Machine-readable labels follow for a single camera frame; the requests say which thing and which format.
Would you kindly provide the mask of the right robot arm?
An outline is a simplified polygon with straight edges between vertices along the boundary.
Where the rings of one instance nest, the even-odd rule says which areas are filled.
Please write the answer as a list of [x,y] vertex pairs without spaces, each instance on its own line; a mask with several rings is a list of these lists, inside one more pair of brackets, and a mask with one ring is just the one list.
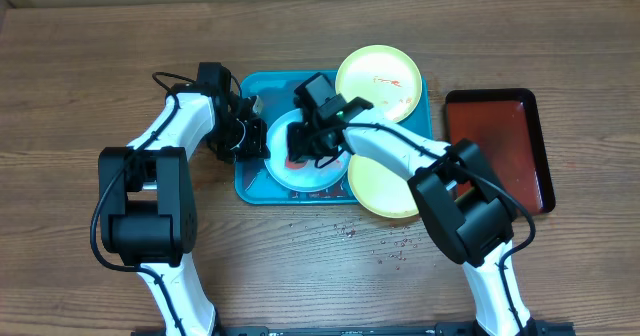
[[323,73],[295,89],[294,104],[302,119],[287,128],[290,161],[348,152],[393,172],[407,183],[433,243],[462,266],[475,302],[476,332],[533,332],[511,261],[533,240],[514,244],[512,224],[519,215],[532,217],[504,190],[475,143],[463,139],[450,145],[422,137],[363,98],[346,100]]

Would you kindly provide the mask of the light blue plate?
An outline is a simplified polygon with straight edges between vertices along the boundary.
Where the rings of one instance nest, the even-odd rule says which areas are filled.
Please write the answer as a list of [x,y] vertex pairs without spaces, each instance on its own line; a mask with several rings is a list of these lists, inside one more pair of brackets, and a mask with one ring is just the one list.
[[315,166],[314,161],[306,161],[301,166],[295,166],[288,160],[287,126],[301,120],[301,111],[294,109],[280,116],[269,127],[266,145],[270,151],[270,158],[265,160],[265,165],[270,175],[290,190],[321,191],[333,186],[345,176],[351,155],[345,152],[324,168],[321,168],[321,165],[327,163],[330,157],[322,158],[318,167]]

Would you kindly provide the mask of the yellow-green plate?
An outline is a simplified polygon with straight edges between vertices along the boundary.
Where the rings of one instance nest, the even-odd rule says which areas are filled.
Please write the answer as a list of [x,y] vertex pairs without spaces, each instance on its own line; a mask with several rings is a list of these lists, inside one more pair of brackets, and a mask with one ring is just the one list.
[[418,214],[407,182],[376,161],[353,155],[347,176],[355,198],[370,212],[390,219]]
[[418,106],[426,87],[416,63],[403,51],[369,45],[352,52],[340,65],[336,92],[347,101],[360,97],[399,123]]

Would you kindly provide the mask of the black red-lined tray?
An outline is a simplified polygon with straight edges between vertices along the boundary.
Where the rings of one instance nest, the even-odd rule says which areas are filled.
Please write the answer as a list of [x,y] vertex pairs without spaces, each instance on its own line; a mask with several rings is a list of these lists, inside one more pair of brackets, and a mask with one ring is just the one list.
[[445,98],[448,136],[481,149],[506,191],[533,215],[556,207],[535,95],[526,88],[453,90]]

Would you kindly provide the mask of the teal plastic tray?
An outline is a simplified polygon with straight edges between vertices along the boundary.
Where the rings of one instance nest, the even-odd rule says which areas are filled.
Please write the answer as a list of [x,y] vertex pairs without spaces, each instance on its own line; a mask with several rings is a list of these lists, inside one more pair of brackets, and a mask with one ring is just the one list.
[[[247,76],[241,83],[245,97],[259,96],[264,103],[261,113],[267,124],[294,109],[294,89],[315,72],[264,71]],[[400,125],[421,136],[431,138],[432,122],[427,83],[422,83],[420,100],[413,112]],[[355,198],[343,176],[327,189],[318,192],[297,192],[278,183],[269,173],[263,159],[235,164],[235,190],[245,202],[254,205],[286,204],[355,204]]]

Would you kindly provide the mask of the red black sponge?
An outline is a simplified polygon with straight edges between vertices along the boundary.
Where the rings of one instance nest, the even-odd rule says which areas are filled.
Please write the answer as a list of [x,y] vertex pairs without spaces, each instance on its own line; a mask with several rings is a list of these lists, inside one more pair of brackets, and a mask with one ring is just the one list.
[[300,170],[308,164],[308,160],[291,161],[288,157],[285,158],[285,168],[288,170]]

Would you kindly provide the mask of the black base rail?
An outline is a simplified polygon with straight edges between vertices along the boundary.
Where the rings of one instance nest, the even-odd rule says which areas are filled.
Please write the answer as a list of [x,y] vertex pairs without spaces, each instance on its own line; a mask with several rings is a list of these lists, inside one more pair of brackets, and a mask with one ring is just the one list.
[[[573,323],[549,323],[534,320],[527,326],[527,335],[533,336],[575,336]],[[134,336],[159,336],[164,331],[132,331]],[[226,328],[213,335],[227,336],[471,336],[488,335],[481,332],[475,322],[440,322],[424,327],[374,327],[374,328],[297,328],[269,329],[267,327]]]

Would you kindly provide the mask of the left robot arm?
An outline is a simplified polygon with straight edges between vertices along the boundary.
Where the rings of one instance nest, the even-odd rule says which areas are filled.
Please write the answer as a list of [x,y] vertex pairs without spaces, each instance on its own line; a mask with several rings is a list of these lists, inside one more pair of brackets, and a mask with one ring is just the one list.
[[221,335],[192,251],[198,218],[189,160],[200,143],[222,162],[267,159],[261,100],[245,98],[218,62],[166,86],[156,120],[125,147],[99,155],[99,200],[89,242],[105,268],[141,277],[163,316],[164,335]]

